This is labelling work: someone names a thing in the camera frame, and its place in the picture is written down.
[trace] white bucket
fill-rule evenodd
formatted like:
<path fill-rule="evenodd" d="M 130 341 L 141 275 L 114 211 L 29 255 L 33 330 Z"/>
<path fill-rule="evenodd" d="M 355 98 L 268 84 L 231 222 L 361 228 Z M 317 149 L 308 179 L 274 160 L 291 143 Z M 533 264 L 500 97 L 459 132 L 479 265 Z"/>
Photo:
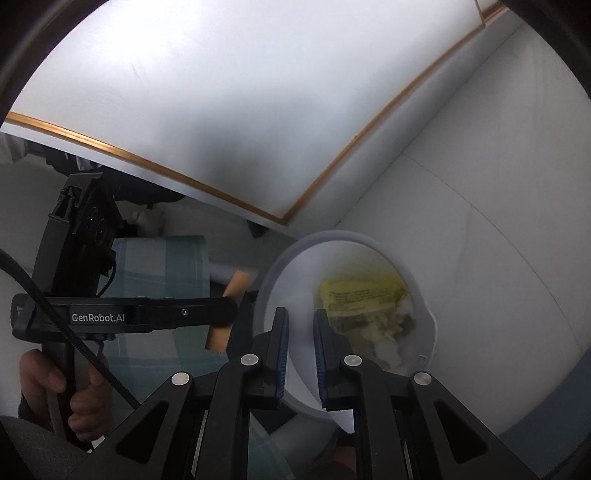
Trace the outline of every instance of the white bucket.
<path fill-rule="evenodd" d="M 275 309 L 285 307 L 290 319 L 290 342 L 285 379 L 286 405 L 323 421 L 335 421 L 353 432 L 352 411 L 327 412 L 320 404 L 314 354 L 314 311 L 322 308 L 322 282 L 347 279 L 372 281 L 398 273 L 413 301 L 415 328 L 400 343 L 405 375 L 424 370 L 437 342 L 435 318 L 427 309 L 414 277 L 400 260 L 375 241 L 353 232 L 314 233 L 289 247 L 262 283 L 254 312 L 254 335 L 271 330 Z"/>

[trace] triangular cutout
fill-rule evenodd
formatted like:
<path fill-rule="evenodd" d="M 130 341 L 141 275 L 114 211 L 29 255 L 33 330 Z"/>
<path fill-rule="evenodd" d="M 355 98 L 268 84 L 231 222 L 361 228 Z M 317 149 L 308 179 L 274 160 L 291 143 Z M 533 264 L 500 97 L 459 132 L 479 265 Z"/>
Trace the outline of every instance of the triangular cutout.
<path fill-rule="evenodd" d="M 488 450 L 486 443 L 445 402 L 435 402 L 435 409 L 457 463 L 466 463 Z"/>
<path fill-rule="evenodd" d="M 168 410 L 168 402 L 160 401 L 115 448 L 118 455 L 138 463 L 148 463 Z"/>

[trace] camera lens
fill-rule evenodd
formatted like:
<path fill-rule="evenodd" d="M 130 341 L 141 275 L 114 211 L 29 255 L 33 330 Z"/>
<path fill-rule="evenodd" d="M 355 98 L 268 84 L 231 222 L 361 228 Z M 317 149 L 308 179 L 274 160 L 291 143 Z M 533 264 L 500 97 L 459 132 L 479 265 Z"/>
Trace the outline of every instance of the camera lens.
<path fill-rule="evenodd" d="M 86 221 L 86 229 L 91 232 L 95 229 L 96 224 L 99 219 L 99 210 L 96 207 L 93 207 L 90 213 L 88 214 L 88 220 Z"/>
<path fill-rule="evenodd" d="M 107 222 L 106 220 L 103 218 L 100 222 L 99 222 L 99 226 L 96 229 L 96 244 L 97 245 L 102 245 L 103 242 L 105 241 L 106 237 L 107 237 Z"/>

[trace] black handle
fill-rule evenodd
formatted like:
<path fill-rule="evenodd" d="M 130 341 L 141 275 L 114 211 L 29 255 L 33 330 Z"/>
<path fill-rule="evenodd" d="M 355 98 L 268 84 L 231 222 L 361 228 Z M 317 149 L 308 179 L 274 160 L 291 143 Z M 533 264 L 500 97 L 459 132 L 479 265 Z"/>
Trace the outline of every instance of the black handle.
<path fill-rule="evenodd" d="M 53 432 L 78 448 L 89 450 L 92 445 L 78 440 L 68 425 L 68 418 L 72 415 L 70 400 L 76 393 L 74 347 L 65 342 L 44 342 L 41 344 L 41 351 L 66 377 L 66 390 L 63 393 L 47 391 L 47 406 Z"/>

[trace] tile grout line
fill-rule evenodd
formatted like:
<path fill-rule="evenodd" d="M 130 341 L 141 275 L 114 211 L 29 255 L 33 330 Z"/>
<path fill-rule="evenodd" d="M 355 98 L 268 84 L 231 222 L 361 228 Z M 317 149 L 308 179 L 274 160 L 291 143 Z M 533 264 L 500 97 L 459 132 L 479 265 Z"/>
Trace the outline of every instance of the tile grout line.
<path fill-rule="evenodd" d="M 525 264 L 531 269 L 531 271 L 535 274 L 536 277 L 538 277 L 538 280 L 542 283 L 542 285 L 544 286 L 544 288 L 546 289 L 546 291 L 548 292 L 548 294 L 550 295 L 550 297 L 552 298 L 553 302 L 556 304 L 556 306 L 558 307 L 558 310 L 560 311 L 560 314 L 562 315 L 562 318 L 564 319 L 564 321 L 566 322 L 566 325 L 569 327 L 570 333 L 573 335 L 573 340 L 574 340 L 574 344 L 577 346 L 577 350 L 579 351 L 579 353 L 581 354 L 581 356 L 584 354 L 584 351 L 581 349 L 578 341 L 577 341 L 577 337 L 574 334 L 574 330 L 570 325 L 569 320 L 567 319 L 566 315 L 564 314 L 564 311 L 562 310 L 562 308 L 560 307 L 560 304 L 558 303 L 558 301 L 556 300 L 556 298 L 554 297 L 554 295 L 552 295 L 552 292 L 550 291 L 550 289 L 548 288 L 548 285 L 546 285 L 546 283 L 544 282 L 544 280 L 542 280 L 542 278 L 540 277 L 540 275 L 538 274 L 538 272 L 536 272 L 535 268 L 527 261 L 527 259 L 523 256 L 523 254 L 519 251 L 519 249 L 513 244 L 513 242 L 511 240 L 509 240 L 507 238 L 507 236 L 501 232 L 501 230 L 499 230 L 499 228 L 493 223 L 491 222 L 491 220 L 484 214 L 482 213 L 470 200 L 468 200 L 466 197 L 464 197 L 464 195 L 462 195 L 460 192 L 458 192 L 454 187 L 452 187 L 451 185 L 449 185 L 447 182 L 445 182 L 444 180 L 442 180 L 441 178 L 439 178 L 437 175 L 435 175 L 431 170 L 429 170 L 427 167 L 421 165 L 418 161 L 416 161 L 415 159 L 409 157 L 406 153 L 402 153 L 402 155 L 404 155 L 406 158 L 408 158 L 410 161 L 412 161 L 413 163 L 415 163 L 416 165 L 418 165 L 419 167 L 421 167 L 424 171 L 428 172 L 429 174 L 431 174 L 433 177 L 435 177 L 437 180 L 439 180 L 441 183 L 443 183 L 444 185 L 446 185 L 447 187 L 449 187 L 450 189 L 452 189 L 455 193 L 457 193 L 462 199 L 464 199 L 466 201 L 466 203 L 468 203 L 468 205 L 470 205 L 472 208 L 474 208 L 475 211 L 477 211 L 478 213 L 480 213 L 487 222 L 489 222 L 497 232 L 499 232 L 503 238 L 505 240 L 507 240 L 510 244 L 510 246 L 513 247 L 513 249 L 519 254 L 519 256 L 523 259 L 523 261 L 525 262 Z"/>

